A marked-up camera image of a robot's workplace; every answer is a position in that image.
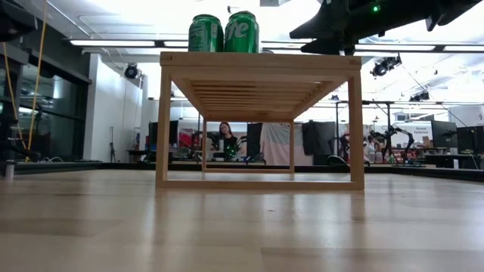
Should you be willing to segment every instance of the wooden table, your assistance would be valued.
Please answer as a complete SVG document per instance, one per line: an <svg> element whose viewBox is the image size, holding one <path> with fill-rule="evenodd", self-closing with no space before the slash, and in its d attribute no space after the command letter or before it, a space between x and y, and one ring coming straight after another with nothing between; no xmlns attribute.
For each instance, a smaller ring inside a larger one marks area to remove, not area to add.
<svg viewBox="0 0 484 272"><path fill-rule="evenodd" d="M341 56L162 52L158 115L157 186L168 181L169 111L174 82L207 122L284 122L290 125L289 169L214 169L204 172L294 173L294 119L344 82L349 89L351 183L338 189L363 190L361 58ZM203 158L206 156L203 145Z"/></svg>

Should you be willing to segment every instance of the green soda can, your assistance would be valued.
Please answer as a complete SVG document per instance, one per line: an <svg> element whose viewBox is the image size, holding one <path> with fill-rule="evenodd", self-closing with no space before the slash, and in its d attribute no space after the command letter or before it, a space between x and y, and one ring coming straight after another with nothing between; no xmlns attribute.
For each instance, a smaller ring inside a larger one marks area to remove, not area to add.
<svg viewBox="0 0 484 272"><path fill-rule="evenodd" d="M224 33L220 20L212 15L194 17L188 33L188 51L223 52Z"/></svg>
<svg viewBox="0 0 484 272"><path fill-rule="evenodd" d="M249 11L232 14L225 27L225 52L259 53L259 24Z"/></svg>

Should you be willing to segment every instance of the person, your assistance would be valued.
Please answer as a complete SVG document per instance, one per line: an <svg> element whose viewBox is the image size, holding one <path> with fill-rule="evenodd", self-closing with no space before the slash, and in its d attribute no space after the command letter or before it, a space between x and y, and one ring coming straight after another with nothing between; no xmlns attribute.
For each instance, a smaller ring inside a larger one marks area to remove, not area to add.
<svg viewBox="0 0 484 272"><path fill-rule="evenodd" d="M237 145L237 137L232 134L230 125L227 122L221 122L219 125L220 140L224 141L224 152L228 148L233 149Z"/></svg>

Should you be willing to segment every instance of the black hair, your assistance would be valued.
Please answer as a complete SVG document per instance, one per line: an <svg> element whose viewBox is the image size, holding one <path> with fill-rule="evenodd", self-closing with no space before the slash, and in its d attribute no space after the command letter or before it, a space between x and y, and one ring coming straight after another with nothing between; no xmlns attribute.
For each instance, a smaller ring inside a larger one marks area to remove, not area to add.
<svg viewBox="0 0 484 272"><path fill-rule="evenodd" d="M220 125L219 125L219 135L220 135L220 137L221 137L221 138L222 138L222 135L223 135L222 130L220 129L220 128L222 127L222 125L227 125L227 127L228 127L228 133L229 133L231 136L234 136L234 135L232 134L232 130L231 130L231 128L230 128L230 125L229 125L227 122L221 122L221 123L220 123Z"/></svg>

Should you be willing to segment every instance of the can lid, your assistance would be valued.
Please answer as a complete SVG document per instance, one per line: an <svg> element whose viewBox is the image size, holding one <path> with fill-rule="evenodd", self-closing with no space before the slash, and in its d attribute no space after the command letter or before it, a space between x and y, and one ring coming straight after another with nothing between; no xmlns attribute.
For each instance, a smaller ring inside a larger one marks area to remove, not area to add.
<svg viewBox="0 0 484 272"><path fill-rule="evenodd" d="M232 14L228 19L230 20L234 17L239 17L239 16L243 16L243 15L248 15L248 16L252 17L254 20L256 19L256 15L254 15L250 11L239 11L237 13Z"/></svg>
<svg viewBox="0 0 484 272"><path fill-rule="evenodd" d="M195 19L201 19L201 18L214 19L214 20L216 20L217 22L220 23L220 20L217 17L215 17L213 15L210 15L210 14L198 14L197 16L194 17L193 20L195 20Z"/></svg>

